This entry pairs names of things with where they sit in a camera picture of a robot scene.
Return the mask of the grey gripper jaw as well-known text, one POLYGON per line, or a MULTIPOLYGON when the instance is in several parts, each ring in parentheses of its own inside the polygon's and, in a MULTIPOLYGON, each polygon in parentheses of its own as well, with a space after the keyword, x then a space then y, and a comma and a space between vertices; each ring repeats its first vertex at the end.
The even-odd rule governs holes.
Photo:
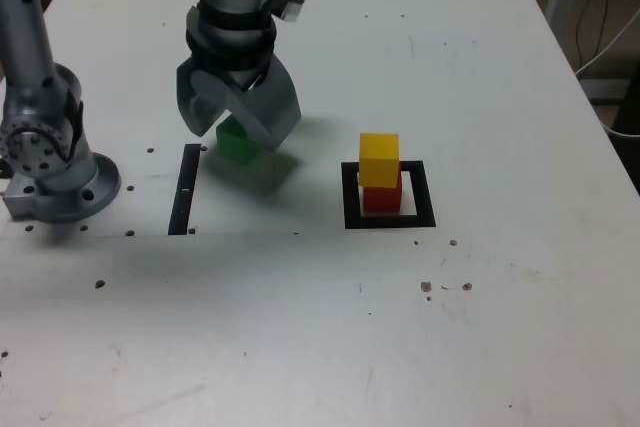
POLYGON ((193 71, 189 83, 195 93, 189 101, 189 129, 199 137, 229 112, 253 141, 274 151, 301 119, 292 79, 276 57, 262 82, 246 91, 202 70, 193 71))
POLYGON ((187 128, 202 137, 227 111, 230 76, 218 67, 199 68, 192 58, 176 70, 178 110, 187 128))

